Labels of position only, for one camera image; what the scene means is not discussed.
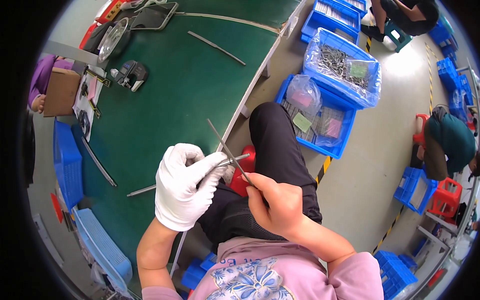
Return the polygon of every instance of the hand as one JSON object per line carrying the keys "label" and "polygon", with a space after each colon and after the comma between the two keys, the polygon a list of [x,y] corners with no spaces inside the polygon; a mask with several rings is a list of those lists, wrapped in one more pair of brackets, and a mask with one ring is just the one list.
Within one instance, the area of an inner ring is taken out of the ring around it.
{"label": "hand", "polygon": [[227,170],[216,166],[226,159],[223,152],[205,157],[192,144],[170,146],[156,173],[155,215],[160,223],[175,231],[191,229],[212,203]]}
{"label": "hand", "polygon": [[32,102],[32,110],[38,111],[38,113],[42,113],[45,109],[45,95],[41,94],[37,98],[35,98]]}
{"label": "hand", "polygon": [[[302,189],[299,186],[276,183],[257,173],[247,173],[253,186],[247,187],[248,206],[258,225],[287,240],[294,239],[300,227],[309,219],[303,214]],[[270,208],[263,203],[262,195]]]}

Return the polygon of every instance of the purple shirt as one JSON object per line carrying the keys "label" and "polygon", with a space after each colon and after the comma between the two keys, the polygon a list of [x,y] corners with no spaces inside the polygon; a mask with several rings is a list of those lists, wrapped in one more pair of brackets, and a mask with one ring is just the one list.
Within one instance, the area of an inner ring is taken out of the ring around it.
{"label": "purple shirt", "polygon": [[35,71],[30,83],[30,94],[28,95],[28,106],[32,107],[33,100],[47,92],[48,81],[53,67],[71,70],[73,63],[66,60],[55,61],[56,56],[48,54],[36,63]]}
{"label": "purple shirt", "polygon": [[[169,288],[147,287],[143,300],[181,300]],[[308,249],[287,241],[238,237],[221,243],[217,263],[190,300],[382,300],[377,260],[368,252],[344,260],[329,277]]]}

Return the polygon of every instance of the green workbench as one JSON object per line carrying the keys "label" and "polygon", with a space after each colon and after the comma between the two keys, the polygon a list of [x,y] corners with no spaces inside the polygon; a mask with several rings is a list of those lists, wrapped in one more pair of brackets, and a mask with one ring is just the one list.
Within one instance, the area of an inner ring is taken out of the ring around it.
{"label": "green workbench", "polygon": [[[196,144],[205,154],[218,149],[219,142],[206,119],[226,139],[278,45],[280,34],[304,2],[236,0],[227,5],[215,0],[179,1],[179,11],[243,18],[268,26],[277,24],[278,33],[219,18],[175,15],[162,31],[132,31],[122,54],[108,62],[109,72],[127,60],[139,61],[149,71],[149,77],[136,92],[114,82],[110,88],[103,87],[99,95],[97,106],[102,116],[93,122],[89,145],[117,187],[103,177],[80,140],[80,128],[73,126],[83,157],[85,199],[79,208],[92,209],[131,261],[134,276],[129,288],[134,293],[140,293],[136,247],[154,217],[155,191],[128,198],[126,195],[155,184],[158,164],[169,146]],[[228,9],[232,3],[245,8],[232,12]],[[246,66],[187,34],[189,30],[218,44]],[[181,237],[176,240],[177,249],[172,250],[171,263],[180,252]]]}

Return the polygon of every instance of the concrete floor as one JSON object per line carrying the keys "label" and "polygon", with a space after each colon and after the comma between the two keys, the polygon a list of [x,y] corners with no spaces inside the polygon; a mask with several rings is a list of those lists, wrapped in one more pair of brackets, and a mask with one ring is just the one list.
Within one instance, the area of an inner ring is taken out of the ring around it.
{"label": "concrete floor", "polygon": [[[273,101],[282,81],[289,74],[299,72],[307,47],[300,41],[300,31],[312,4],[313,0],[307,1],[290,38],[282,38],[271,60],[271,77],[261,78],[247,100],[250,110],[263,102]],[[362,23],[368,24],[369,17],[367,14]],[[419,126],[415,114],[429,113],[430,82],[425,43],[443,59],[428,35],[414,37],[400,53],[389,50],[387,47],[391,45],[387,41],[385,45],[372,41],[371,55],[382,66],[381,99],[376,107],[357,112],[341,159],[332,161],[317,189],[323,225],[347,238],[358,252],[374,249],[402,206],[392,198],[410,161],[412,134]],[[364,48],[365,44],[366,36],[361,33],[360,47]],[[447,92],[440,83],[433,56],[431,64],[433,106],[447,104]],[[247,144],[251,144],[248,120],[240,118],[227,145],[236,155]],[[324,156],[306,148],[302,148],[302,152],[310,174],[315,177]],[[400,220],[415,227],[420,216],[405,209]],[[406,244],[411,235],[405,238]]]}

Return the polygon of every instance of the smartphone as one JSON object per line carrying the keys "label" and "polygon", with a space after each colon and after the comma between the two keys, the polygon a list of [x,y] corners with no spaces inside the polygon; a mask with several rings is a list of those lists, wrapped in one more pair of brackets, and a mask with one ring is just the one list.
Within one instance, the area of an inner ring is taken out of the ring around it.
{"label": "smartphone", "polygon": [[173,16],[178,6],[179,4],[176,2],[169,2],[144,7],[138,12],[130,29],[162,30],[167,26],[168,21]]}

